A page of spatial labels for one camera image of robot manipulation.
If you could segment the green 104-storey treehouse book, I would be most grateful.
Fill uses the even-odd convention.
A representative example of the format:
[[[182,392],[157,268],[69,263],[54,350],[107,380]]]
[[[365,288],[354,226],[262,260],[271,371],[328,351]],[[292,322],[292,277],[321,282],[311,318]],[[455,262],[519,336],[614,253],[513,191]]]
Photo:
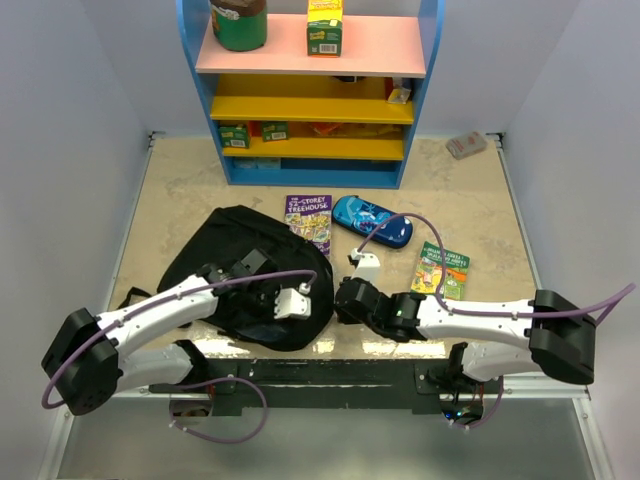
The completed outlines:
[[[419,294],[433,294],[444,279],[440,294],[445,299],[463,300],[470,258],[460,253],[446,250],[446,272],[442,269],[441,251],[437,245],[425,241],[411,283],[411,291]]]

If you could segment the purple 52-storey treehouse book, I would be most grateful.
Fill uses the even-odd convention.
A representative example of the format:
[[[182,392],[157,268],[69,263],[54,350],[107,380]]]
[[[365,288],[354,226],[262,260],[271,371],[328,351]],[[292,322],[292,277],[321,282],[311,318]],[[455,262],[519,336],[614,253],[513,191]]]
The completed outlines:
[[[331,247],[331,195],[287,195],[284,222],[328,257]]]

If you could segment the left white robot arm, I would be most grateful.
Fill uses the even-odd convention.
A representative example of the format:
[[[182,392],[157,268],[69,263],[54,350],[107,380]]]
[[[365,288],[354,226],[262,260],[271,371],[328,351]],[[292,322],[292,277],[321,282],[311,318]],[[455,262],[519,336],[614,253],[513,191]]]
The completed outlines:
[[[185,392],[200,390],[207,368],[194,346],[182,341],[150,350],[148,344],[179,326],[230,312],[230,302],[241,294],[256,297],[260,307],[273,311],[273,300],[260,289],[270,287],[280,275],[270,260],[253,250],[229,271],[206,264],[137,304],[100,314],[86,308],[70,313],[41,361],[48,377],[42,407],[65,406],[80,416],[136,387],[165,383]]]

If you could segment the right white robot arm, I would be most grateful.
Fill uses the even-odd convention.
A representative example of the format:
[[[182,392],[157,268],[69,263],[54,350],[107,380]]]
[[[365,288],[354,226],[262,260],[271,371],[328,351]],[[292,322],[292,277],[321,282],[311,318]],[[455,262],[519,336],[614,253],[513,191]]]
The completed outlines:
[[[334,307],[343,324],[362,323],[398,343],[456,338],[445,369],[448,386],[469,392],[500,376],[540,371],[573,385],[594,381],[596,322],[551,290],[504,303],[387,296],[361,278],[345,280]]]

